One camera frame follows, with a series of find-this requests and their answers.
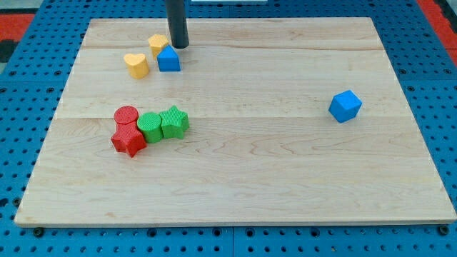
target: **blue pentagon block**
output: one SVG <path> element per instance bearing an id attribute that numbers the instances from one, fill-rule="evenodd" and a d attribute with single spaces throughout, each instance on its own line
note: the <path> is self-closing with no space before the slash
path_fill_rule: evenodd
<path id="1" fill-rule="evenodd" d="M 354 118 L 361 106 L 362 101 L 354 92 L 347 90 L 333 97 L 328 111 L 339 123 L 343 123 Z"/>
<path id="2" fill-rule="evenodd" d="M 159 64 L 159 71 L 181 71 L 179 56 L 171 46 L 167 46 L 157 56 L 157 63 Z"/>

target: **wooden board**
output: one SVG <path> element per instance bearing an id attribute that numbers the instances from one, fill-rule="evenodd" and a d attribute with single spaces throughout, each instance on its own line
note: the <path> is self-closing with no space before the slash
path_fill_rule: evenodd
<path id="1" fill-rule="evenodd" d="M 92 20 L 16 215 L 25 227 L 307 226 L 456 220 L 368 18 L 192 19 L 159 73 L 163 19 Z M 148 55 L 132 79 L 122 57 Z M 338 124 L 334 94 L 358 117 Z M 112 116 L 172 105 L 184 140 L 115 152 Z"/>

